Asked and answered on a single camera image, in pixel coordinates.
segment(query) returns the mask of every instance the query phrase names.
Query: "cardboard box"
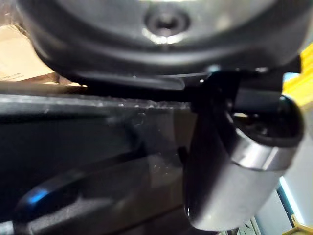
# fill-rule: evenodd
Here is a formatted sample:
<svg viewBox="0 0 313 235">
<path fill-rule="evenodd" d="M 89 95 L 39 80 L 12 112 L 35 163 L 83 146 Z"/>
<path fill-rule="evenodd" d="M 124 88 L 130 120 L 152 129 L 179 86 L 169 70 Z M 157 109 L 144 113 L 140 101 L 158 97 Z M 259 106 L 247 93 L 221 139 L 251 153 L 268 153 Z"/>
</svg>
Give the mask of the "cardboard box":
<svg viewBox="0 0 313 235">
<path fill-rule="evenodd" d="M 0 27 L 0 81 L 22 81 L 52 72 L 14 25 Z"/>
</svg>

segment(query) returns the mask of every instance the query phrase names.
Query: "screw hole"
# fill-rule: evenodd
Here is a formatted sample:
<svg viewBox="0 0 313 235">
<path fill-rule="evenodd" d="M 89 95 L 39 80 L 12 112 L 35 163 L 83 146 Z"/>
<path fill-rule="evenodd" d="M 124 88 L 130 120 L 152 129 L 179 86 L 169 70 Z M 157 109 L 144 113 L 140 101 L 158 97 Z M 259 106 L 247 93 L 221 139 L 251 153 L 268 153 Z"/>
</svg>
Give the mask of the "screw hole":
<svg viewBox="0 0 313 235">
<path fill-rule="evenodd" d="M 169 37 L 185 31 L 188 18 L 178 12 L 154 12 L 148 15 L 146 25 L 153 34 Z"/>
</svg>

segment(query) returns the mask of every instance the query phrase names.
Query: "white wall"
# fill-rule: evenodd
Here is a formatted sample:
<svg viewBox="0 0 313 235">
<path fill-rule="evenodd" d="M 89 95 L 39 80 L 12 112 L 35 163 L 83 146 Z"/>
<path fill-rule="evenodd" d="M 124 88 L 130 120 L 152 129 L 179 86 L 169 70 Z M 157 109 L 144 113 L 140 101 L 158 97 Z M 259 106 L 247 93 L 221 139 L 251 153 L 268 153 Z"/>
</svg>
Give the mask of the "white wall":
<svg viewBox="0 0 313 235">
<path fill-rule="evenodd" d="M 309 134 L 304 138 L 293 165 L 284 178 L 303 223 L 313 227 L 313 140 Z"/>
<path fill-rule="evenodd" d="M 259 210 L 255 219 L 262 235 L 281 235 L 292 229 L 284 207 L 276 191 Z"/>
</svg>

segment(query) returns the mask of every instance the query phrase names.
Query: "black rubber part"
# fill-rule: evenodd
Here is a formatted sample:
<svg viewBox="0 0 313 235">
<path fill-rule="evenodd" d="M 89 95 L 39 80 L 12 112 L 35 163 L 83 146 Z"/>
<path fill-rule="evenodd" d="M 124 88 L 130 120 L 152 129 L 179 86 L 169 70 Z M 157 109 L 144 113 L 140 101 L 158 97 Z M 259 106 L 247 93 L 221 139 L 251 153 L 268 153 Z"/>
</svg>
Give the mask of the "black rubber part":
<svg viewBox="0 0 313 235">
<path fill-rule="evenodd" d="M 305 40 L 313 6 L 311 0 L 278 0 L 249 23 L 209 40 L 146 47 L 78 21 L 56 0 L 17 4 L 36 52 L 59 74 L 81 83 L 127 82 L 166 90 L 185 88 L 185 80 L 167 75 L 209 73 L 211 65 L 229 71 L 286 64 Z"/>
</svg>

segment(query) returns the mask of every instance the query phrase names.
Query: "yellow object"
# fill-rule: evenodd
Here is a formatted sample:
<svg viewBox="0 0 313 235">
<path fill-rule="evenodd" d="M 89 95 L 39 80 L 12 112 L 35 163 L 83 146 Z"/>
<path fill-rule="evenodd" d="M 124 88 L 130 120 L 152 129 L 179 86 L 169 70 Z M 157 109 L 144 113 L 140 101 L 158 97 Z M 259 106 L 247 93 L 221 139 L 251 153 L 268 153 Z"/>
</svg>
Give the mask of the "yellow object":
<svg viewBox="0 0 313 235">
<path fill-rule="evenodd" d="M 313 44 L 302 53 L 302 73 L 284 83 L 283 93 L 290 95 L 295 102 L 304 106 L 313 101 Z"/>
<path fill-rule="evenodd" d="M 313 235 L 313 228 L 300 224 L 294 214 L 291 216 L 291 219 L 293 221 L 294 228 L 283 233 L 282 235 Z"/>
</svg>

